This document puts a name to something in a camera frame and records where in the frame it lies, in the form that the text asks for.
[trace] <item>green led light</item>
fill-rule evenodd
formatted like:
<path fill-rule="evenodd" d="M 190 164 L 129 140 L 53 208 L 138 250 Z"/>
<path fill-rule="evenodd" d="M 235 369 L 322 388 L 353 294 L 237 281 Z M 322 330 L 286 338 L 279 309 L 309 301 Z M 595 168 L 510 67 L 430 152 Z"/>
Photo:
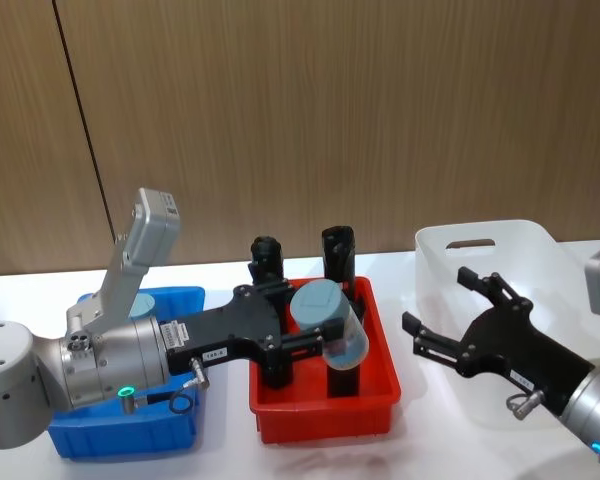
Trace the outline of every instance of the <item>green led light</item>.
<path fill-rule="evenodd" d="M 129 395 L 133 395 L 135 391 L 136 389 L 133 387 L 122 387 L 120 390 L 118 390 L 118 396 L 128 397 Z"/>

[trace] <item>black cylinder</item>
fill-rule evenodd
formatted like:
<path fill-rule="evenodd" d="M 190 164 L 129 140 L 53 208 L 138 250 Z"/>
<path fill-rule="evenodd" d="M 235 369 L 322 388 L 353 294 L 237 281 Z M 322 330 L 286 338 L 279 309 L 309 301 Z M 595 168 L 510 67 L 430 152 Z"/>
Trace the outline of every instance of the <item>black cylinder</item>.
<path fill-rule="evenodd" d="M 322 231 L 324 278 L 342 287 L 350 302 L 356 301 L 356 240 L 353 228 L 335 226 Z M 327 366 L 327 395 L 351 397 L 360 391 L 360 366 L 335 370 Z"/>
<path fill-rule="evenodd" d="M 282 245 L 273 237 L 259 236 L 251 244 L 249 273 L 254 285 L 276 282 L 284 279 Z M 269 301 L 275 308 L 280 322 L 280 333 L 288 332 L 287 300 L 285 295 L 271 296 Z M 291 363 L 280 364 L 276 369 L 263 370 L 264 383 L 271 388 L 281 388 L 293 380 Z"/>
<path fill-rule="evenodd" d="M 347 298 L 356 300 L 356 240 L 353 228 L 336 226 L 322 231 L 324 278 L 342 285 Z"/>

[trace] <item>black cable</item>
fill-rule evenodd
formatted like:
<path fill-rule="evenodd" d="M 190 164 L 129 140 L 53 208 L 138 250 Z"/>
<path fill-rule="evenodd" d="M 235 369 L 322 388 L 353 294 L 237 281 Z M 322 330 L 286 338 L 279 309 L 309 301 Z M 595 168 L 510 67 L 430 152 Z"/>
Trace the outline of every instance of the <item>black cable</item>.
<path fill-rule="evenodd" d="M 189 395 L 184 393 L 185 388 L 180 387 L 178 390 L 172 392 L 161 392 L 161 393 L 150 393 L 147 395 L 147 405 L 153 405 L 154 403 L 169 401 L 169 410 L 176 415 L 183 415 L 189 413 L 194 407 L 195 401 Z M 187 402 L 187 406 L 184 408 L 177 408 L 175 402 L 178 398 L 183 398 Z"/>
<path fill-rule="evenodd" d="M 185 408 L 176 408 L 176 400 L 178 398 L 184 398 L 187 401 L 187 406 Z M 169 399 L 169 410 L 171 410 L 172 413 L 183 415 L 185 413 L 189 413 L 192 408 L 193 398 L 184 393 L 184 387 L 180 387 L 178 390 L 173 392 L 173 395 L 171 395 L 171 398 Z"/>

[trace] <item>white plastic bin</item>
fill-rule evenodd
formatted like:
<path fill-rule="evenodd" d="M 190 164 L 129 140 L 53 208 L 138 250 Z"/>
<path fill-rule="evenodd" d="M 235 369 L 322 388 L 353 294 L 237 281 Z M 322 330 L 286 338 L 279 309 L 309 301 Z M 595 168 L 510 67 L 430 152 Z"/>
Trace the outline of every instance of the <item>white plastic bin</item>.
<path fill-rule="evenodd" d="M 463 243 L 492 246 L 454 248 Z M 424 228 L 416 234 L 416 293 L 421 320 L 456 340 L 492 306 L 457 284 L 461 266 L 480 276 L 500 273 L 533 302 L 531 322 L 538 330 L 589 360 L 600 358 L 600 317 L 589 311 L 584 266 L 537 223 L 468 223 Z M 520 390 L 501 377 L 481 374 L 466 380 L 451 369 L 447 376 L 462 408 L 476 423 L 506 429 L 558 425 L 546 411 L 540 412 L 544 409 L 537 409 L 524 422 L 513 418 L 505 400 Z"/>

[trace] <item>gray cylinder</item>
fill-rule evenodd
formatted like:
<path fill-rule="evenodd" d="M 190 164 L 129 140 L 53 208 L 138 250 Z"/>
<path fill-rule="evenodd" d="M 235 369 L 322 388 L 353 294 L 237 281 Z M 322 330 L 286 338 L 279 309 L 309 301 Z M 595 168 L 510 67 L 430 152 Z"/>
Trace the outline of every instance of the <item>gray cylinder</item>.
<path fill-rule="evenodd" d="M 71 352 L 62 340 L 60 349 L 73 408 L 115 397 L 126 386 L 145 390 L 170 378 L 164 341 L 153 317 L 108 330 L 94 338 L 87 351 Z"/>
<path fill-rule="evenodd" d="M 560 421 L 600 460 L 600 367 L 594 369 L 573 393 Z"/>
<path fill-rule="evenodd" d="M 36 438 L 49 426 L 52 413 L 31 332 L 18 323 L 0 322 L 0 449 Z"/>
<path fill-rule="evenodd" d="M 332 280 L 319 279 L 302 286 L 291 299 L 291 316 L 302 330 L 319 327 L 327 320 L 345 321 L 342 339 L 326 343 L 322 350 L 327 365 L 350 370 L 369 352 L 369 339 L 342 289 Z"/>

